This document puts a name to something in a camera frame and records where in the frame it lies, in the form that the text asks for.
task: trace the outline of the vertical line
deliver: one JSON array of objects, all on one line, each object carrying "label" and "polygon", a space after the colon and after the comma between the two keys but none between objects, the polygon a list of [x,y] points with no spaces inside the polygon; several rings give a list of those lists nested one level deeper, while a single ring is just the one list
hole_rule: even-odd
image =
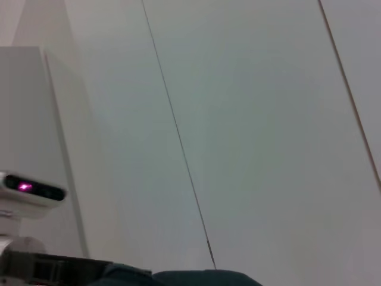
[{"label": "vertical line", "polygon": [[379,174],[377,172],[377,167],[376,167],[376,164],[374,162],[373,156],[372,156],[371,151],[370,151],[369,143],[368,143],[367,137],[365,135],[363,124],[361,122],[360,115],[358,114],[358,110],[357,110],[357,107],[356,107],[356,104],[355,104],[355,100],[354,100],[351,88],[349,87],[348,78],[346,77],[346,74],[345,74],[345,71],[344,71],[344,67],[343,67],[343,64],[342,64],[342,61],[341,61],[341,58],[340,58],[340,55],[339,55],[339,51],[338,51],[338,48],[336,46],[335,40],[333,38],[331,28],[329,26],[329,22],[328,22],[328,19],[327,19],[326,12],[324,11],[324,7],[323,7],[323,4],[321,3],[321,0],[317,0],[317,2],[319,4],[320,12],[321,12],[321,14],[323,16],[323,19],[324,19],[324,23],[325,23],[325,26],[326,26],[326,29],[327,29],[327,32],[328,32],[328,35],[329,35],[332,47],[333,47],[333,51],[335,53],[336,61],[338,62],[338,65],[339,65],[339,68],[340,68],[340,73],[341,73],[341,76],[343,78],[346,91],[347,91],[347,93],[349,95],[349,100],[351,102],[352,109],[353,109],[353,112],[354,112],[355,117],[356,117],[357,125],[358,125],[358,127],[360,129],[361,137],[363,137],[365,149],[367,151],[367,155],[368,155],[371,167],[373,169],[374,178],[376,179],[377,185],[379,186],[379,189],[381,190],[380,176],[379,176]]},{"label": "vertical line", "polygon": [[211,257],[211,259],[212,259],[213,266],[214,266],[214,268],[216,269],[216,263],[215,263],[215,261],[214,261],[212,248],[211,248],[211,246],[210,246],[210,242],[209,242],[209,238],[208,238],[207,229],[206,229],[206,227],[205,227],[204,218],[202,217],[200,204],[199,204],[198,199],[197,199],[197,194],[196,194],[195,185],[194,185],[194,183],[193,183],[193,179],[192,179],[191,171],[189,170],[188,161],[187,161],[186,156],[185,156],[185,150],[184,150],[184,146],[183,146],[183,141],[182,141],[182,139],[181,139],[180,131],[179,131],[179,126],[178,126],[178,124],[177,124],[176,117],[175,117],[175,115],[174,115],[173,106],[172,106],[171,98],[170,98],[170,96],[169,96],[167,83],[165,82],[163,69],[161,68],[161,63],[160,63],[160,60],[159,60],[159,55],[158,55],[158,53],[157,53],[157,49],[156,49],[156,44],[155,44],[154,36],[153,36],[153,34],[152,34],[151,26],[149,25],[148,16],[147,16],[147,12],[146,12],[146,9],[145,9],[144,1],[143,1],[143,0],[141,0],[141,1],[142,1],[143,9],[144,9],[145,18],[146,18],[146,20],[147,20],[149,33],[150,33],[150,35],[151,35],[152,43],[154,44],[154,49],[155,49],[155,53],[156,53],[156,58],[157,58],[157,61],[158,61],[158,64],[159,64],[160,73],[161,73],[161,78],[163,79],[163,82],[164,82],[165,92],[167,93],[167,98],[168,98],[168,102],[169,102],[169,105],[170,105],[170,108],[171,108],[173,121],[174,121],[174,124],[175,124],[175,126],[176,126],[177,136],[179,137],[179,141],[180,141],[180,145],[181,145],[181,150],[182,150],[182,153],[183,153],[183,157],[184,157],[184,161],[185,161],[186,169],[187,169],[187,171],[188,171],[188,176],[189,176],[189,179],[190,179],[190,184],[192,185],[193,194],[195,195],[196,204],[197,204],[198,211],[199,211],[199,214],[200,214],[200,217],[201,217],[202,227],[204,228],[205,236],[206,236],[206,238],[207,238],[207,244],[208,244],[208,248],[209,248],[210,257]]}]

